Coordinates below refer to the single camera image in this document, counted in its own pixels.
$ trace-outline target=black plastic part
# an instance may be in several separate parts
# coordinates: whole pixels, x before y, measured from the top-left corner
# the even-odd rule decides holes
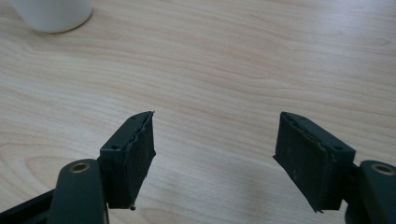
[[[109,208],[131,208],[146,178],[154,150],[153,112],[127,119],[100,149],[98,161]]]
[[[372,223],[396,223],[396,167],[381,161],[363,161],[359,190]]]
[[[108,223],[99,164],[74,161],[59,173],[48,224]]]
[[[355,150],[311,120],[282,112],[275,160],[315,212],[338,210],[339,184],[353,167]]]
[[[52,195],[53,190],[8,209],[0,214],[0,223],[46,223]]]

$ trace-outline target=table surface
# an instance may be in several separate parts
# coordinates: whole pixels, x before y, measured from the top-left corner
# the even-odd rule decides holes
[[[396,163],[396,2],[93,0],[69,32],[0,2],[0,210],[155,110],[157,156],[111,223],[343,223],[272,158],[281,111]]]

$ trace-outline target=wooden table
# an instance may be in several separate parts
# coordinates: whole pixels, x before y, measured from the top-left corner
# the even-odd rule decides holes
[[[130,116],[155,110],[137,209],[111,223],[343,223],[274,161],[281,111],[396,163],[396,2],[93,0],[31,30],[0,2],[0,210],[53,189]]]

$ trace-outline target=wood grain surface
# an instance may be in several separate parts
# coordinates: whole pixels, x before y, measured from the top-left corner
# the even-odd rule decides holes
[[[273,160],[278,118],[312,119],[355,162],[396,163],[394,0],[92,0],[33,31],[0,2],[0,210],[97,158],[155,110],[157,157],[136,211],[111,223],[344,223],[315,214]]]

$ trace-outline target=white mug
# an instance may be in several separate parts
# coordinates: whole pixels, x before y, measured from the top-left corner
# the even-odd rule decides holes
[[[90,0],[9,0],[33,29],[58,33],[80,26],[92,12]]]

